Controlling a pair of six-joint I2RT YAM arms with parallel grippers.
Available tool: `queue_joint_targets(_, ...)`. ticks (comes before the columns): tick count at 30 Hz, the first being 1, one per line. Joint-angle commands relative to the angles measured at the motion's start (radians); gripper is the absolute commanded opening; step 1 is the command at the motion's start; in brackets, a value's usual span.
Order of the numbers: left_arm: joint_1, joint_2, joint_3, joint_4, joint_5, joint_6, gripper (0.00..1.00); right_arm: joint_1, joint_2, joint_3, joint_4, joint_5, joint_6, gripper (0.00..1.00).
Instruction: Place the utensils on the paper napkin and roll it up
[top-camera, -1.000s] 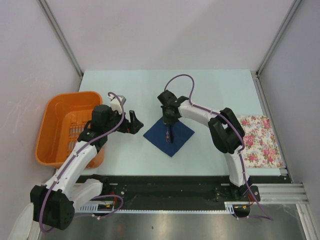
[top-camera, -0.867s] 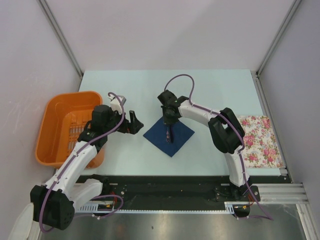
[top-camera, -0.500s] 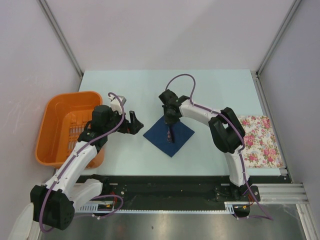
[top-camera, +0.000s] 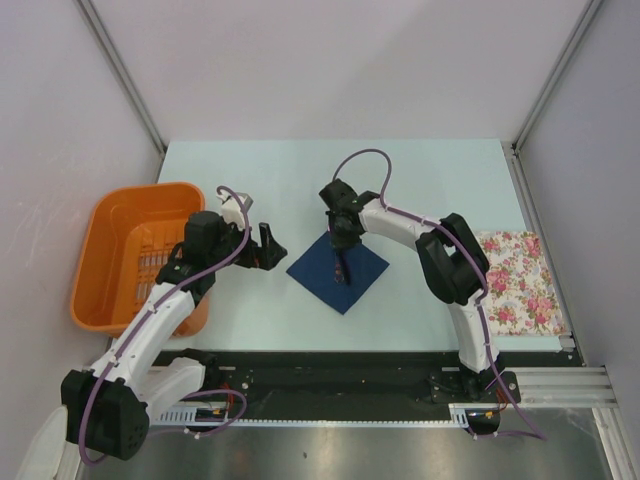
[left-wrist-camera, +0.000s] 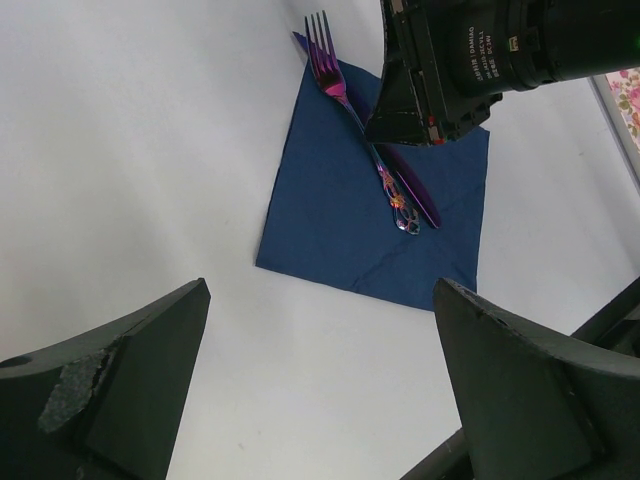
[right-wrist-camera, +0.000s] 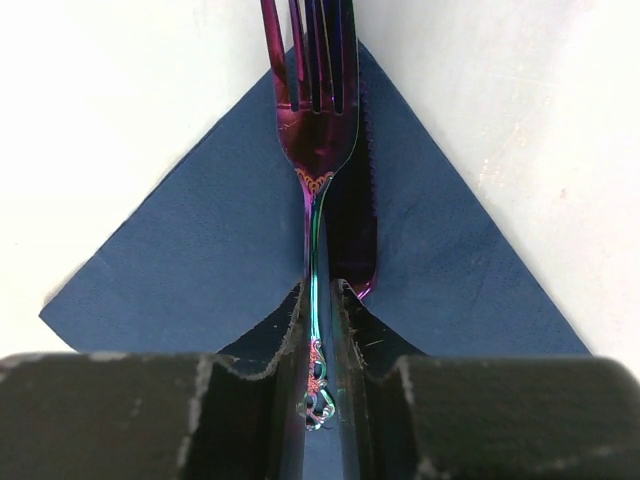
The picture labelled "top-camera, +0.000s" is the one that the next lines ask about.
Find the dark blue paper napkin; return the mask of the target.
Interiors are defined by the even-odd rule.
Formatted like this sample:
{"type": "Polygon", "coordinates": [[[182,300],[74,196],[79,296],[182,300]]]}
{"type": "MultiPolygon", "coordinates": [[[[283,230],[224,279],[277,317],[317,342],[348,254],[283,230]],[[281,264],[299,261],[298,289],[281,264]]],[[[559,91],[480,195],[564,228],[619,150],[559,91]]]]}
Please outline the dark blue paper napkin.
{"type": "Polygon", "coordinates": [[[388,267],[386,260],[362,244],[336,251],[326,231],[287,269],[287,274],[344,315],[388,267]]]}

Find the purple iridescent fork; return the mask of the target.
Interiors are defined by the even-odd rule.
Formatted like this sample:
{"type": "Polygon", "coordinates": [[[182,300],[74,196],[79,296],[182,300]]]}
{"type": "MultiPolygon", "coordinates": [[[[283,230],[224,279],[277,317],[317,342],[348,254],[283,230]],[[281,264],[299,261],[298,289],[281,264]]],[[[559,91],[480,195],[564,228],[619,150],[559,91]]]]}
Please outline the purple iridescent fork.
{"type": "Polygon", "coordinates": [[[334,272],[335,272],[335,281],[336,281],[338,284],[344,284],[344,282],[343,282],[343,276],[342,276],[342,270],[341,270],[341,265],[340,265],[340,259],[339,259],[339,253],[340,253],[340,252],[341,252],[341,251],[339,251],[339,250],[335,250],[335,251],[334,251],[334,254],[335,254],[335,269],[334,269],[334,272]]]}

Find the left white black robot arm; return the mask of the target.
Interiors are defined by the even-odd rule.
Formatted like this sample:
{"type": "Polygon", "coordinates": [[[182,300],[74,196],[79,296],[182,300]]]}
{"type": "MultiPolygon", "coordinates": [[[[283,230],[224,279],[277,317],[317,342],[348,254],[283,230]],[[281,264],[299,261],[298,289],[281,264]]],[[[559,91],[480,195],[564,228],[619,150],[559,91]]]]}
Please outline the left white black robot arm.
{"type": "Polygon", "coordinates": [[[233,264],[269,271],[286,257],[268,224],[260,223],[259,233],[259,241],[253,241],[245,212],[237,221],[211,211],[191,214],[183,240],[115,345],[90,368],[66,375],[61,384],[66,439],[77,445],[84,464],[130,459],[154,417],[191,394],[207,400],[219,392],[220,374],[192,358],[175,360],[150,383],[144,378],[166,341],[205,299],[217,271],[233,264]]]}

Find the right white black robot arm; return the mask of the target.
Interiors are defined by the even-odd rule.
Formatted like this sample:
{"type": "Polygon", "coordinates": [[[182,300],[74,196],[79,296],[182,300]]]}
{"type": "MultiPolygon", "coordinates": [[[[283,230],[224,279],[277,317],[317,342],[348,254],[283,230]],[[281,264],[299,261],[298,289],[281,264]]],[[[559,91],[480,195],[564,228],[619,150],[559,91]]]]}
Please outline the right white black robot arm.
{"type": "Polygon", "coordinates": [[[428,289],[449,309],[458,340],[458,389],[473,401],[486,400],[496,391],[503,366],[483,307],[490,264],[466,220],[455,213],[433,221],[402,212],[385,204],[381,194],[357,193],[340,179],[319,196],[327,230],[288,267],[288,275],[344,314],[389,266],[363,245],[364,235],[411,249],[428,289]]]}

